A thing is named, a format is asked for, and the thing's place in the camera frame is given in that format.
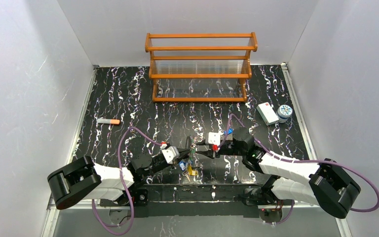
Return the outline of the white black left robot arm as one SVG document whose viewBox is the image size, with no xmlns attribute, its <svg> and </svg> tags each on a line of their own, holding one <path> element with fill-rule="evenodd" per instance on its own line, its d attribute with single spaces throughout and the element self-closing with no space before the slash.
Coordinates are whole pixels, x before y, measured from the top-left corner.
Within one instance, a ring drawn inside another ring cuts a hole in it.
<svg viewBox="0 0 379 237">
<path fill-rule="evenodd" d="M 167 146 L 151 157 L 140 154 L 126 167 L 108 167 L 85 156 L 50 173 L 47 181 L 59 210 L 70 208 L 84 199 L 106 199 L 114 202 L 138 198 L 137 190 L 146 179 L 188 158 L 189 148 Z"/>
</svg>

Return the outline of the yellow key tag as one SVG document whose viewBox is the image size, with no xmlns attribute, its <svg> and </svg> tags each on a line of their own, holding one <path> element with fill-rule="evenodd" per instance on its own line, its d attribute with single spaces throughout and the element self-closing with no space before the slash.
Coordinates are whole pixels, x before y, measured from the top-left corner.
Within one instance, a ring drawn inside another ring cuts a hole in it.
<svg viewBox="0 0 379 237">
<path fill-rule="evenodd" d="M 194 169 L 192 166 L 188 166 L 187 171 L 188 171 L 188 174 L 190 176 L 197 176 L 198 175 L 198 171 L 196 169 Z"/>
</svg>

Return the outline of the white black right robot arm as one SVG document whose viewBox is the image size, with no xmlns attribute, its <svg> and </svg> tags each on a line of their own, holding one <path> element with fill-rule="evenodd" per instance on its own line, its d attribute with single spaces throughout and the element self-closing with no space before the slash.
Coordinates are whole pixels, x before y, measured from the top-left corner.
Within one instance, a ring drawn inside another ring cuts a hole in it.
<svg viewBox="0 0 379 237">
<path fill-rule="evenodd" d="M 231 139 L 210 132 L 198 142 L 208 146 L 200 155 L 209 158 L 241 156 L 251 171 L 269 175 L 260 188 L 252 188 L 241 196 L 247 202 L 272 204 L 280 200 L 297 200 L 318 205 L 328 214 L 344 219 L 361 192 L 360 186 L 341 167 L 324 161 L 298 160 L 284 157 L 260 146 L 245 127 L 239 127 Z"/>
</svg>

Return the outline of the cluster of tagged keys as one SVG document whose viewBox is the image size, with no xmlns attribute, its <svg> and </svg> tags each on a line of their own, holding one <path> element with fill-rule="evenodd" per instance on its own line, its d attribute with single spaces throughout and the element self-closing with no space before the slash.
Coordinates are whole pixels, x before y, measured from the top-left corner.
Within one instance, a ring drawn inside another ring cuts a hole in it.
<svg viewBox="0 0 379 237">
<path fill-rule="evenodd" d="M 194 169 L 196 169 L 196 167 L 195 167 L 195 152 L 196 152 L 196 149 L 195 149 L 195 145 L 193 144 L 193 141 L 192 141 L 192 139 L 191 139 L 190 136 L 186 137 L 185 147 L 187 149 L 189 149 L 189 154 L 188 154 L 187 158 L 185 158 L 185 159 L 183 159 L 181 161 L 184 161 L 187 164 L 187 168 L 188 168 L 188 166 L 192 166 Z M 191 178 L 194 177 L 194 176 L 190 176 L 188 174 L 187 168 L 186 168 L 186 170 L 181 170 L 181 171 L 183 173 L 183 176 L 185 176 L 188 179 L 188 181 L 190 182 Z"/>
</svg>

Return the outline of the blue key tag front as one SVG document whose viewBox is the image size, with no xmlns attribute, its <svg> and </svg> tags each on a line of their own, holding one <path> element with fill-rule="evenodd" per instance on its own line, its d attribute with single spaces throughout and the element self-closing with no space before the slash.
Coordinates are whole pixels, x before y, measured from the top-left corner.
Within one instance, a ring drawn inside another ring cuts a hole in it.
<svg viewBox="0 0 379 237">
<path fill-rule="evenodd" d="M 181 170 L 186 170 L 187 164 L 184 161 L 179 162 L 179 167 Z"/>
</svg>

